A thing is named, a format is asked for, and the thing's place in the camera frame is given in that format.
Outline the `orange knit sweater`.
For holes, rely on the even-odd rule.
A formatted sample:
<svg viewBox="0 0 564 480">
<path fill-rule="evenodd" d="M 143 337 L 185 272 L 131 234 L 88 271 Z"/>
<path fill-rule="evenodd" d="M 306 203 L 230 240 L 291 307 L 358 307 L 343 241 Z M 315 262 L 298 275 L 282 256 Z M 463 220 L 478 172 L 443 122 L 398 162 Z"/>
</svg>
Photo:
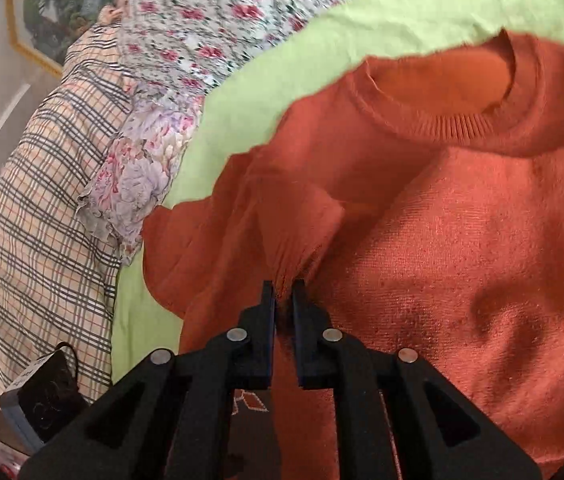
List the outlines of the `orange knit sweater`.
<svg viewBox="0 0 564 480">
<path fill-rule="evenodd" d="M 564 463 L 564 44 L 500 32 L 367 58 L 145 219 L 190 352 L 295 280 L 371 348 L 434 364 L 550 476 Z"/>
</svg>

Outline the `beige plaid blanket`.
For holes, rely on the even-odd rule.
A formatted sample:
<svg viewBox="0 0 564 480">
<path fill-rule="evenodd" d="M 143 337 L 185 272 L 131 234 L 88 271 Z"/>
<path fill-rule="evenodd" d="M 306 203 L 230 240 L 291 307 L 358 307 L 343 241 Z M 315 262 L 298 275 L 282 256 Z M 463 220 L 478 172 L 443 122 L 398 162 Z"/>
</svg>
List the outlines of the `beige plaid blanket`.
<svg viewBox="0 0 564 480">
<path fill-rule="evenodd" d="M 117 33 L 96 25 L 69 48 L 60 84 L 0 171 L 0 396 L 62 341 L 77 352 L 88 400 L 111 385 L 120 263 L 76 211 L 130 111 Z"/>
</svg>

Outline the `lilac floral pillow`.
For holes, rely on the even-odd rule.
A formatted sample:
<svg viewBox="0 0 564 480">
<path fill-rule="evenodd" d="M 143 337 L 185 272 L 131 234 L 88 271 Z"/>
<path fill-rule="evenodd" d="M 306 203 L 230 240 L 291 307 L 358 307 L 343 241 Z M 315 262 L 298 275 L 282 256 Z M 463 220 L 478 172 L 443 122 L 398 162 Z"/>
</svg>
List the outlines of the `lilac floral pillow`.
<svg viewBox="0 0 564 480">
<path fill-rule="evenodd" d="M 129 264 L 144 219 L 162 202 L 201 122 L 204 99 L 137 99 L 104 162 L 78 197 L 76 216 Z"/>
</svg>

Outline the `light green bed sheet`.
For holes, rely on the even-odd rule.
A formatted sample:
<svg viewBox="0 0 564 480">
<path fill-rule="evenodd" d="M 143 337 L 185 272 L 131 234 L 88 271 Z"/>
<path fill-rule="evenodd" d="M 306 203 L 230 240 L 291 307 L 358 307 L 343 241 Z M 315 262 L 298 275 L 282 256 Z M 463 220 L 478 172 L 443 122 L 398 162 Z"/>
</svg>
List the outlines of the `light green bed sheet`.
<svg viewBox="0 0 564 480">
<path fill-rule="evenodd" d="M 401 58 L 478 44 L 502 28 L 564 44 L 564 0 L 352 0 L 337 6 L 209 93 L 162 205 L 209 196 L 231 155 L 267 142 L 294 101 L 365 56 Z"/>
</svg>

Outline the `pink floral white quilt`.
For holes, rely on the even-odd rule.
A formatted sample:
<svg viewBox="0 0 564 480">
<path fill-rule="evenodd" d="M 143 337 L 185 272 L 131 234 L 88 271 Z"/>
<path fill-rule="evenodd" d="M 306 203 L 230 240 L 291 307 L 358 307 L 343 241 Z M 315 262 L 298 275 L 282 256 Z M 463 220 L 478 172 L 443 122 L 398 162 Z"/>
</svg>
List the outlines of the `pink floral white quilt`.
<svg viewBox="0 0 564 480">
<path fill-rule="evenodd" d="M 122 0 L 120 59 L 147 89 L 204 96 L 347 0 Z"/>
</svg>

